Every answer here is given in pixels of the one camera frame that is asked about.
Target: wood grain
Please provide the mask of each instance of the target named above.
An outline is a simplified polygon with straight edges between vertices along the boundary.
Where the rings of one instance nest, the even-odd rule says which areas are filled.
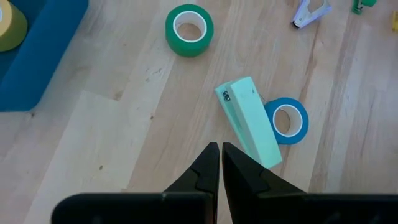
[[[164,38],[188,2],[215,24],[195,58]],[[361,16],[330,3],[296,30],[299,0],[91,0],[39,105],[0,114],[0,223],[48,223],[79,192],[160,192],[210,141],[240,147],[214,89],[248,75],[265,101],[296,98],[309,114],[273,172],[309,192],[398,193],[398,2]],[[218,210],[231,223],[222,178]]]

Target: light green block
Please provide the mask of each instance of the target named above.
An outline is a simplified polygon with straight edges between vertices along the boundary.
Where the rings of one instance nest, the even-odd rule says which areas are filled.
[[[215,91],[246,154],[265,168],[282,162],[278,143],[252,78],[224,83]],[[225,91],[229,101],[225,100]]]

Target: blue tape roll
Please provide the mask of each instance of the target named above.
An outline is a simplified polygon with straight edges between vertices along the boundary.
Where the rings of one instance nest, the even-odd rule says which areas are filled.
[[[292,98],[279,98],[264,105],[278,144],[292,145],[301,141],[308,131],[308,113],[303,104]],[[290,118],[290,128],[281,133],[275,125],[275,115],[283,110]]]

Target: tape roll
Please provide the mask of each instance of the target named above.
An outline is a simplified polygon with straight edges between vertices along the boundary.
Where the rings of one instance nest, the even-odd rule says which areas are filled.
[[[193,24],[200,29],[201,36],[196,40],[187,40],[178,34],[182,24]],[[194,4],[184,4],[171,10],[166,18],[166,40],[170,48],[183,57],[196,57],[210,45],[214,34],[214,25],[210,15]]]
[[[307,134],[309,125],[308,113],[299,101],[292,98],[279,98],[266,103],[264,108],[278,144],[296,144]],[[279,131],[275,124],[275,116],[279,110],[285,111],[290,119],[290,128],[286,133]]]
[[[8,0],[0,0],[0,52],[17,47],[25,39],[27,21]]]

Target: yellow tape roll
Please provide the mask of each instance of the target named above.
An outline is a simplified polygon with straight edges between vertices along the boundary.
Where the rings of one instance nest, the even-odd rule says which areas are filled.
[[[0,0],[0,52],[17,47],[25,39],[27,21],[8,0]]]

